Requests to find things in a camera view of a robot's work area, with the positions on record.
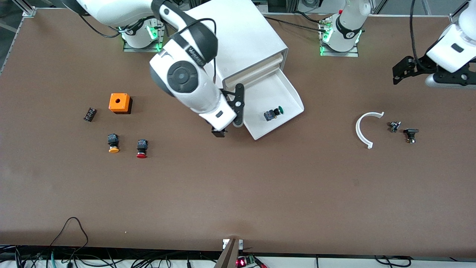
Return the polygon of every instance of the black cable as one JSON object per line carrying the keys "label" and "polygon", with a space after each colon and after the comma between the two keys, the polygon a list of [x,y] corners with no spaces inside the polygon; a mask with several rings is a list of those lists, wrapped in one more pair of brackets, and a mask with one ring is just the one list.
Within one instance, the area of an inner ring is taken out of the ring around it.
{"label": "black cable", "polygon": [[410,265],[412,265],[412,260],[410,260],[410,259],[408,259],[408,264],[400,265],[400,264],[395,264],[395,263],[390,262],[390,260],[387,258],[387,256],[382,256],[382,258],[385,259],[387,262],[380,261],[380,260],[377,258],[376,255],[375,255],[374,257],[375,257],[375,260],[376,260],[378,263],[383,264],[383,265],[388,265],[388,266],[390,266],[390,268],[393,268],[393,266],[406,268],[406,267],[409,267]]}
{"label": "black cable", "polygon": [[[184,31],[188,30],[193,25],[195,25],[199,22],[202,22],[202,21],[211,21],[211,22],[213,22],[213,26],[214,26],[213,33],[216,36],[217,35],[217,23],[215,22],[214,19],[211,19],[211,18],[203,18],[203,19],[196,20],[196,21],[192,22],[191,24],[185,26],[183,29],[176,32],[176,34],[181,35]],[[216,77],[217,77],[217,60],[216,60],[216,57],[215,57],[215,58],[213,58],[213,83],[215,83]]]}
{"label": "black cable", "polygon": [[421,64],[420,59],[417,56],[417,49],[415,47],[415,35],[413,32],[413,9],[415,8],[415,0],[412,0],[412,4],[410,6],[410,38],[412,40],[412,51],[413,51],[413,57],[415,58],[415,62],[426,72],[431,72],[430,69],[427,67],[423,66]]}
{"label": "black cable", "polygon": [[76,251],[78,251],[78,250],[82,249],[83,247],[85,247],[85,246],[88,244],[88,242],[89,242],[88,234],[86,234],[86,232],[84,231],[83,225],[81,224],[81,222],[79,221],[78,218],[76,218],[76,217],[69,217],[69,218],[66,220],[66,222],[64,223],[63,228],[61,229],[61,231],[59,232],[59,234],[55,237],[55,239],[53,239],[53,241],[51,242],[51,244],[48,246],[48,248],[51,248],[51,246],[54,244],[54,242],[56,241],[56,239],[58,239],[58,238],[61,236],[61,234],[63,233],[64,229],[66,228],[66,225],[68,224],[68,222],[69,222],[70,220],[72,220],[72,219],[75,219],[75,220],[78,222],[79,228],[81,229],[81,232],[83,232],[84,237],[86,238],[86,242],[85,242],[84,245],[82,245],[80,248],[78,248],[78,249],[73,249],[73,253],[71,253],[71,256],[68,258],[68,261],[69,261],[69,262],[71,262],[71,260],[73,259],[73,256],[74,256],[74,254],[76,253]]}
{"label": "black cable", "polygon": [[132,26],[128,25],[128,26],[124,27],[124,30],[130,31],[130,30],[134,30],[137,26],[142,27],[142,24],[146,20],[150,20],[150,19],[153,19],[153,18],[155,18],[155,17],[154,16],[148,16],[148,17],[142,18],[142,19],[138,20],[136,23],[134,23]]}
{"label": "black cable", "polygon": [[300,11],[296,10],[296,11],[294,11],[293,13],[301,14],[301,15],[304,16],[304,18],[308,19],[309,21],[312,21],[312,22],[315,22],[315,23],[319,23],[319,21],[311,19],[311,18],[310,18],[308,15],[306,15],[304,12],[300,12]]}
{"label": "black cable", "polygon": [[217,263],[217,261],[215,261],[214,259],[210,259],[210,258],[208,258],[207,256],[205,256],[205,255],[202,255],[202,253],[201,253],[201,252],[199,252],[199,254],[200,254],[200,256],[201,256],[201,257],[204,257],[205,259],[207,259],[207,260],[211,260],[211,261],[213,261],[214,263]]}
{"label": "black cable", "polygon": [[114,268],[118,268],[117,265],[114,263],[114,260],[111,257],[111,254],[109,254],[109,250],[106,249],[106,252],[108,253],[109,258],[111,259],[112,264],[114,265]]}
{"label": "black cable", "polygon": [[114,37],[117,37],[117,36],[120,35],[120,32],[116,33],[115,35],[105,35],[105,34],[99,32],[98,30],[96,30],[87,20],[84,19],[83,16],[79,15],[79,17],[80,17],[91,29],[93,29],[97,34],[99,34],[99,35],[102,36],[102,37],[114,38]]}
{"label": "black cable", "polygon": [[[125,260],[127,260],[127,259],[130,259],[131,257],[137,256],[137,255],[140,255],[140,254],[144,254],[144,253],[147,253],[147,254],[144,255],[144,256],[142,256],[142,257],[137,257],[137,259],[139,259],[139,258],[144,258],[145,256],[152,255],[152,254],[154,254],[154,253],[159,253],[159,251],[157,251],[157,250],[152,250],[152,251],[138,252],[138,253],[132,254],[132,255],[130,255],[130,256],[127,256],[127,257],[125,257],[125,258],[123,258],[123,259],[121,259],[121,260],[118,260],[118,261],[114,262],[114,264],[118,264],[118,263],[120,263],[120,262],[122,262],[122,261],[125,261]],[[97,256],[94,256],[94,255],[84,255],[84,254],[80,254],[80,255],[79,255],[79,254],[76,254],[76,256],[94,257],[94,258],[96,258],[96,259],[102,260],[101,258],[99,258],[99,257],[97,257]],[[107,263],[106,265],[96,265],[96,264],[85,263],[85,262],[84,262],[83,260],[81,260],[80,258],[78,258],[78,260],[79,260],[80,262],[82,262],[84,265],[87,265],[87,266],[89,266],[89,267],[107,267],[107,266],[111,266],[111,264],[108,263],[108,262],[106,262],[106,263]]]}
{"label": "black cable", "polygon": [[19,258],[21,258],[20,256],[20,252],[18,252],[18,248],[15,246],[15,264],[17,265],[17,268],[21,268],[21,260],[19,260]]}
{"label": "black cable", "polygon": [[304,25],[291,23],[289,21],[282,21],[282,20],[278,20],[278,19],[271,18],[271,17],[266,17],[266,16],[264,16],[264,17],[267,18],[268,20],[279,21],[279,22],[282,22],[282,23],[285,23],[285,24],[296,26],[296,27],[301,27],[301,28],[305,28],[305,29],[309,29],[309,30],[315,30],[315,31],[319,31],[319,32],[326,32],[326,30],[324,30],[324,29],[317,29],[317,28],[312,28],[312,27],[308,27],[308,26],[304,26]]}

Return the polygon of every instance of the robotic arm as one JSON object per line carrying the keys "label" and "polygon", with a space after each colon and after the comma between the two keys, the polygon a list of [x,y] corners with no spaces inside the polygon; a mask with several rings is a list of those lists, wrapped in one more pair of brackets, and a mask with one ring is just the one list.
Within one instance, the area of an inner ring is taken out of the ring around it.
{"label": "robotic arm", "polygon": [[476,62],[476,0],[468,0],[467,8],[451,23],[440,38],[420,59],[407,56],[393,67],[393,84],[420,74],[430,74],[430,87],[476,88],[476,73],[470,63]]}
{"label": "robotic arm", "polygon": [[369,14],[369,0],[346,0],[342,11],[329,18],[331,25],[322,41],[338,52],[351,50],[358,42]]}
{"label": "robotic arm", "polygon": [[152,10],[157,18],[177,30],[150,60],[152,79],[215,130],[223,130],[237,115],[203,69],[217,55],[216,36],[207,26],[168,1],[153,0]]}
{"label": "robotic arm", "polygon": [[[235,119],[237,114],[203,68],[218,52],[215,34],[201,23],[212,19],[196,20],[167,0],[62,1],[77,14],[90,15],[108,26],[142,27],[156,18],[172,26],[177,32],[150,60],[152,79],[166,93],[210,123],[214,131],[222,131]],[[127,35],[128,43],[141,43],[144,34],[150,41],[146,31],[132,30],[136,32]]]}

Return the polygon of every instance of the cable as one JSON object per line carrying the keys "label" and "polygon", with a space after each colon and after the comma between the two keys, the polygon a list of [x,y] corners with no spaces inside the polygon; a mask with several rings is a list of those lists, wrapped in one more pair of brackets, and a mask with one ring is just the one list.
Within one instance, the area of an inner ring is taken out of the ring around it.
{"label": "cable", "polygon": [[102,37],[106,37],[106,38],[114,38],[114,37],[117,37],[120,35],[120,32],[116,33],[115,35],[105,35],[103,33],[100,33],[98,30],[96,30],[86,19],[84,19],[83,16],[79,15],[79,17],[91,28],[93,29],[97,34],[99,34],[100,36]]}
{"label": "cable", "polygon": [[300,12],[300,11],[296,10],[296,11],[293,12],[293,13],[301,14],[301,15],[304,16],[304,18],[308,19],[309,21],[312,21],[312,22],[315,22],[315,23],[319,23],[319,21],[311,19],[311,18],[310,18],[308,15],[306,15],[304,12]]}
{"label": "cable", "polygon": [[[214,19],[211,19],[211,18],[203,18],[203,19],[196,20],[196,21],[192,22],[191,24],[185,26],[183,29],[176,32],[176,34],[181,35],[184,31],[188,30],[193,25],[195,25],[199,22],[202,22],[202,21],[211,21],[211,22],[213,22],[213,26],[214,26],[213,33],[216,36],[217,35],[217,23],[215,22]],[[216,79],[217,79],[217,60],[216,60],[216,57],[215,57],[215,58],[213,58],[213,83],[215,83]]]}
{"label": "cable", "polygon": [[210,259],[210,258],[208,258],[208,257],[205,256],[205,255],[202,255],[201,252],[199,252],[199,255],[200,255],[201,257],[204,257],[204,258],[207,259],[207,260],[211,260],[211,261],[213,261],[214,263],[217,263],[217,261],[215,261],[215,260],[213,260],[213,259]]}
{"label": "cable", "polygon": [[400,265],[400,264],[391,263],[390,260],[387,258],[387,256],[382,256],[382,258],[385,259],[387,262],[380,261],[380,260],[377,258],[377,255],[375,255],[374,257],[375,257],[375,260],[376,260],[378,263],[383,264],[383,265],[388,265],[388,266],[390,266],[390,268],[393,268],[393,266],[406,268],[406,267],[409,267],[410,265],[412,265],[412,260],[410,260],[410,259],[408,259],[408,264]]}
{"label": "cable", "polygon": [[304,26],[304,25],[291,23],[289,21],[282,21],[282,20],[278,20],[278,19],[271,18],[271,17],[266,17],[266,16],[264,16],[264,17],[267,18],[268,20],[279,21],[279,22],[282,22],[282,23],[285,23],[285,24],[296,26],[296,27],[301,27],[301,28],[305,28],[305,29],[309,29],[309,30],[315,30],[315,31],[319,31],[319,32],[326,32],[326,30],[324,30],[324,29],[312,28],[312,27],[308,27],[308,26]]}
{"label": "cable", "polygon": [[112,259],[111,254],[109,254],[109,250],[108,250],[108,249],[106,249],[106,252],[108,253],[109,258],[111,259],[111,262],[112,262],[112,264],[114,265],[114,268],[118,268],[118,267],[116,266],[116,264],[114,263],[114,260]]}
{"label": "cable", "polygon": [[256,263],[256,266],[259,266],[259,268],[268,268],[263,262],[261,262],[255,255],[253,255],[253,257],[255,257],[255,263]]}
{"label": "cable", "polygon": [[69,262],[71,262],[71,260],[73,259],[73,256],[74,256],[74,254],[76,253],[76,251],[78,251],[78,250],[82,249],[83,247],[85,247],[85,246],[88,244],[88,242],[89,242],[89,237],[88,237],[88,235],[86,234],[86,232],[84,231],[83,225],[81,224],[81,222],[79,221],[78,218],[76,218],[76,217],[69,217],[69,218],[66,220],[66,222],[64,223],[63,228],[61,229],[61,231],[59,232],[59,234],[55,237],[55,239],[53,239],[53,241],[51,242],[51,244],[48,246],[48,248],[51,248],[51,246],[52,246],[53,243],[56,241],[56,239],[58,239],[58,238],[61,236],[61,234],[63,233],[64,229],[66,228],[66,225],[68,224],[68,222],[69,222],[70,220],[72,220],[72,219],[75,219],[75,220],[78,222],[79,228],[81,229],[81,232],[83,232],[84,237],[86,238],[86,242],[85,242],[84,245],[82,245],[80,248],[78,248],[78,249],[73,249],[73,253],[72,253],[71,256],[68,258],[68,261],[69,261]]}
{"label": "cable", "polygon": [[423,66],[423,64],[421,64],[420,62],[420,59],[418,58],[417,56],[417,49],[415,47],[415,35],[414,35],[414,32],[413,32],[413,9],[415,8],[415,0],[412,0],[412,4],[411,4],[411,7],[410,7],[410,38],[412,40],[412,51],[413,51],[413,57],[415,58],[415,62],[423,69],[425,70],[426,72],[431,72],[430,69],[428,69],[427,67]]}
{"label": "cable", "polygon": [[[125,260],[127,260],[127,259],[130,259],[131,257],[137,256],[137,255],[140,255],[140,254],[144,254],[144,253],[147,253],[147,254],[144,255],[144,256],[142,256],[142,257],[137,257],[137,259],[145,258],[145,256],[149,256],[149,255],[152,255],[152,254],[154,254],[154,253],[159,253],[159,251],[153,250],[153,251],[138,252],[138,253],[132,254],[132,255],[130,255],[130,256],[128,256],[128,257],[125,257],[125,258],[123,258],[123,259],[121,259],[121,260],[119,260],[119,261],[113,262],[113,263],[114,263],[114,264],[118,264],[118,263],[120,263],[120,262],[122,262],[122,261],[125,261]],[[90,266],[90,267],[107,267],[107,266],[111,266],[111,264],[112,264],[112,263],[110,264],[110,263],[104,261],[103,259],[101,259],[101,258],[99,258],[99,257],[97,257],[97,256],[94,256],[94,255],[76,254],[76,256],[94,257],[94,258],[96,258],[96,259],[98,259],[98,260],[102,260],[103,262],[107,263],[106,265],[90,264],[90,263],[85,263],[82,259],[78,258],[78,260],[79,260],[80,262],[82,262],[84,265],[87,265],[87,266]]]}

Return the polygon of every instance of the semicircular white part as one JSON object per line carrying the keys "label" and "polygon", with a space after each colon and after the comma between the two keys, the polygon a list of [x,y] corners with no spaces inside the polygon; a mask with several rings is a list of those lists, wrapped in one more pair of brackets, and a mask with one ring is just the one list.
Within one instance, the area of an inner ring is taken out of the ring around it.
{"label": "semicircular white part", "polygon": [[365,113],[357,120],[357,123],[356,123],[356,132],[357,132],[358,138],[363,143],[367,144],[367,149],[372,149],[372,146],[374,145],[374,143],[371,142],[370,140],[366,139],[364,137],[364,135],[362,134],[362,131],[360,131],[360,122],[362,121],[362,118],[364,118],[366,116],[374,116],[374,117],[377,117],[377,118],[381,118],[382,116],[384,116],[384,112],[382,112],[382,113],[377,113],[377,112]]}

